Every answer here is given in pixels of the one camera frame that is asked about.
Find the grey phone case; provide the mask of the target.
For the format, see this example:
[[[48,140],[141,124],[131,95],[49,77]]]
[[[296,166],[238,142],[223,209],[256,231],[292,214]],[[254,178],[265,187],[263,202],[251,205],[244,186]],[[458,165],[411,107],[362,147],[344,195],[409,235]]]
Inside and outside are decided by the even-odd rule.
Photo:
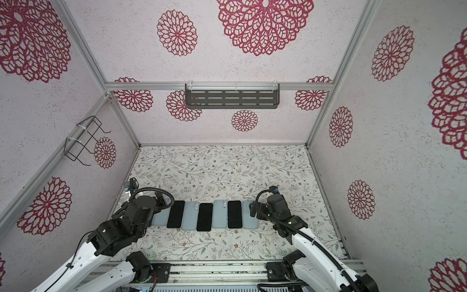
[[[227,200],[215,200],[213,206],[212,227],[214,229],[227,228]]]
[[[251,203],[253,203],[252,200],[242,202],[243,229],[257,230],[259,227],[259,220],[256,217],[252,217],[250,215],[249,206]]]
[[[197,228],[199,214],[199,202],[188,201],[185,203],[182,216],[181,229],[184,231],[194,231]]]
[[[161,210],[158,213],[155,213],[153,216],[152,225],[153,226],[167,226],[169,221],[170,208]]]

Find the bare black phone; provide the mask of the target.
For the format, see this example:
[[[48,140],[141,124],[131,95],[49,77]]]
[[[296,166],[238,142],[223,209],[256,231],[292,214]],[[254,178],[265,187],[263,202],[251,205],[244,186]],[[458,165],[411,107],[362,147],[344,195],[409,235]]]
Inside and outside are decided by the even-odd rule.
[[[227,227],[229,229],[240,229],[243,227],[243,213],[241,201],[227,202]]]
[[[175,201],[170,209],[169,218],[167,221],[167,228],[178,229],[182,225],[182,218],[184,215],[185,201]]]

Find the blue bare phone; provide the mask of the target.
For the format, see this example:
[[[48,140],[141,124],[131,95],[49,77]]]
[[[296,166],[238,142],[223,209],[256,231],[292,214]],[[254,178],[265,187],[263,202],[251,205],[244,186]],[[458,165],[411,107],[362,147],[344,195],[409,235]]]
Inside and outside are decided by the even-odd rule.
[[[212,229],[214,206],[212,203],[201,203],[199,205],[197,231],[209,232]]]

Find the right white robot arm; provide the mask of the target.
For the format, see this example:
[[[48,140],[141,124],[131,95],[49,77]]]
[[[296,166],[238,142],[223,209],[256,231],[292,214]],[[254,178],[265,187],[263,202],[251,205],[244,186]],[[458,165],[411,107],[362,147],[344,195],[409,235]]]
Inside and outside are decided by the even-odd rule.
[[[272,223],[294,252],[281,262],[291,284],[309,286],[315,292],[377,292],[375,280],[360,275],[326,248],[303,219],[292,215],[285,197],[277,189],[259,192],[250,204],[250,216]]]

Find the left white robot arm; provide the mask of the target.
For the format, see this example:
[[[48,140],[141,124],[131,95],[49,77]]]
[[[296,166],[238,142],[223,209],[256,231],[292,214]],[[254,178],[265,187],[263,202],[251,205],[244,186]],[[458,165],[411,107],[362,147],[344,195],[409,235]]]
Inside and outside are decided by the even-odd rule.
[[[90,232],[74,255],[33,291],[112,292],[132,281],[152,280],[156,277],[152,264],[143,252],[137,251],[103,275],[83,283],[96,268],[142,238],[153,215],[166,207],[162,197],[140,196],[127,202],[120,215]]]

